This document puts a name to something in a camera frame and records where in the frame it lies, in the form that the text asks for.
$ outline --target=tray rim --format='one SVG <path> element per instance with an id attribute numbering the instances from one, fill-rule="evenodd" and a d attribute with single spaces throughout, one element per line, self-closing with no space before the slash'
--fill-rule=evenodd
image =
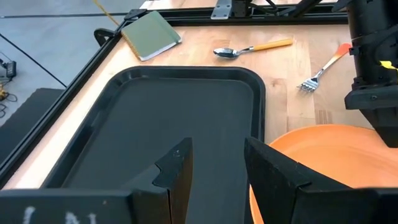
<path id="1" fill-rule="evenodd" d="M 73 148 L 73 145 L 76 144 L 76 142 L 78 142 L 78 141 L 82 141 L 81 139 L 79 139 L 79 136 L 76 134 L 86 131 L 85 129 L 87 129 L 87 127 L 86 127 L 87 123 L 93 124 L 96 122 L 95 119 L 100 117 L 98 114 L 96 114 L 96 116 L 94 118 L 92 118 L 92 117 L 90 117 L 90 114 L 94 113 L 95 110 L 98 110 L 99 109 L 98 107 L 101 107 L 103 105 L 103 101 L 110 100 L 114 96 L 114 95 L 106 96 L 108 94 L 108 91 L 110 88 L 114 88 L 114 87 L 120 88 L 121 85 L 123 85 L 126 81 L 129 82 L 133 79 L 154 78 L 154 77 L 142 76 L 141 70 L 143 70 L 143 69 L 146 69 L 146 70 L 173 70 L 173 71 L 174 70 L 208 70 L 208 69 L 212 69 L 212 70 L 231 70 L 231 71 L 238 71 L 238 72 L 246 73 L 247 75 L 249 75 L 249 78 L 252 78 L 252 80 L 256 82 L 256 85 L 259 88 L 259 94 L 260 94 L 260 96 L 259 96 L 259 111 L 257 112 L 259 117 L 258 117 L 258 121 L 256 121 L 256 123 L 259 123 L 258 130 L 257 130 L 258 135 L 253 136 L 253 133 L 252 133 L 253 127 L 252 127 L 251 136 L 264 142 L 266 88 L 265 88 L 265 84 L 262 81 L 261 77 L 258 74 L 256 74 L 255 72 L 251 71 L 250 69 L 243 68 L 243 67 L 211 67 L 211 66 L 194 66 L 194 67 L 193 66 L 135 66 L 135 67 L 129 67 L 124 70 L 121 70 L 120 72 L 115 74 L 115 76 L 113 76 L 112 78 L 109 79 L 109 81 L 107 82 L 107 84 L 105 85 L 105 87 L 102 89 L 101 93 L 98 95 L 97 99 L 95 100 L 93 106 L 90 108 L 89 112 L 87 112 L 84 120 L 81 122 L 78 129 L 73 134 L 73 137 L 67 144 L 65 150 L 61 153 L 60 157 L 57 159 L 57 161 L 54 164 L 54 166 L 52 167 L 51 171 L 46 176 L 45 180 L 43 181 L 42 185 L 40 186 L 41 189 L 42 188 L 60 187 L 61 184 L 57 184 L 57 186 L 54 186 L 55 185 L 54 182 L 65 182 L 66 181 L 68 174 L 70 173 L 71 170 L 62 169 L 63 166 L 65 166 L 65 160 L 68 160 L 68 157 L 71 153 L 71 149 Z M 131 73 L 131 72 L 136 72 L 137 77 L 132 78 L 129 75 L 129 73 Z M 129 78 L 128 78 L 128 80 L 123 82 L 122 80 L 125 79 L 126 75 L 128 75 Z M 194 80 L 194 79 L 236 80 L 236 81 L 245 83 L 252 89 L 252 86 L 250 84 L 248 84 L 247 82 L 244 82 L 242 80 L 231 79 L 231 78 L 229 78 L 229 79 L 228 78 L 219 78 L 219 77 L 215 77 L 214 74 L 208 76 L 208 78 L 201 78 L 201 77 L 157 77 L 157 78 L 160 78 L 160 79 L 181 78 L 181 79 L 190 79 L 190 80 Z M 88 137 L 84 136 L 84 137 L 86 137 L 85 144 L 87 143 L 87 140 L 89 140 L 89 138 L 92 134 L 93 134 L 93 131 L 90 130 L 90 135 L 88 135 Z"/>

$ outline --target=green notebook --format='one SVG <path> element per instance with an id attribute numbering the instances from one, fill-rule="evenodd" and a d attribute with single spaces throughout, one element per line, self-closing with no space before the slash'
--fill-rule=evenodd
<path id="1" fill-rule="evenodd" d="M 142 61 L 181 43 L 181 37 L 157 12 L 150 12 L 122 29 L 122 35 Z"/>

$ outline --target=wooden tabletop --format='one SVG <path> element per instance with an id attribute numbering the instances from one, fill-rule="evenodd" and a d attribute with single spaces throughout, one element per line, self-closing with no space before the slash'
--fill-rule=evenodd
<path id="1" fill-rule="evenodd" d="M 278 0 L 277 4 L 299 0 Z M 148 9 L 213 7 L 215 0 L 158 0 L 145 2 Z M 69 140 L 108 80 L 136 65 L 238 66 L 256 72 L 266 85 L 266 143 L 286 132 L 315 124 L 350 124 L 370 128 L 359 111 L 345 110 L 344 97 L 355 77 L 354 60 L 346 55 L 324 74 L 319 89 L 301 95 L 296 88 L 319 71 L 338 46 L 351 42 L 346 25 L 330 26 L 226 26 L 176 27 L 183 43 L 155 58 L 140 62 L 122 39 L 67 106 L 41 142 L 12 176 L 5 189 L 38 188 L 51 171 Z M 218 47 L 243 49 L 250 45 L 293 38 L 294 44 L 220 60 Z"/>

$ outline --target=black metal frame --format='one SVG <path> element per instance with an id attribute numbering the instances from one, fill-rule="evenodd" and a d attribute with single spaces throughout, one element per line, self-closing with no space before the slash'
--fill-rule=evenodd
<path id="1" fill-rule="evenodd" d="M 321 0 L 302 0 L 298 4 L 278 5 L 278 10 L 275 13 L 269 13 L 269 11 L 273 10 L 271 6 L 256 6 L 251 4 L 251 0 L 233 0 L 232 15 L 229 19 L 225 20 L 211 19 L 211 13 L 214 10 L 213 7 L 164 9 L 157 11 L 160 12 L 172 26 L 264 26 L 348 23 L 347 13 L 336 12 L 336 10 L 348 3 L 352 5 L 353 3 L 350 2 L 350 0 L 339 0 L 336 4 L 337 6 L 334 4 L 317 4 L 320 1 Z M 96 71 L 102 61 L 108 56 L 110 51 L 112 51 L 113 47 L 121 38 L 121 29 L 150 12 L 151 10 L 134 9 L 126 14 L 124 22 L 115 31 L 98 29 L 94 32 L 95 39 L 100 44 L 101 48 L 71 82 L 61 97 L 46 112 L 37 123 L 37 126 L 33 128 L 30 134 L 17 146 L 14 153 L 7 158 L 7 161 L 0 165 L 0 185 L 4 185 L 8 181 L 11 175 L 22 164 L 44 134 L 63 113 L 71 100 Z"/>

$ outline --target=yellow label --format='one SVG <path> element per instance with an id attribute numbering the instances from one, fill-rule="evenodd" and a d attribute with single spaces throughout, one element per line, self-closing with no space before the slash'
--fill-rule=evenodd
<path id="1" fill-rule="evenodd" d="M 398 71 L 397 68 L 395 68 L 394 66 L 392 66 L 392 63 L 390 61 L 380 61 L 381 66 L 383 66 L 384 68 L 388 68 L 388 69 L 395 69 Z"/>

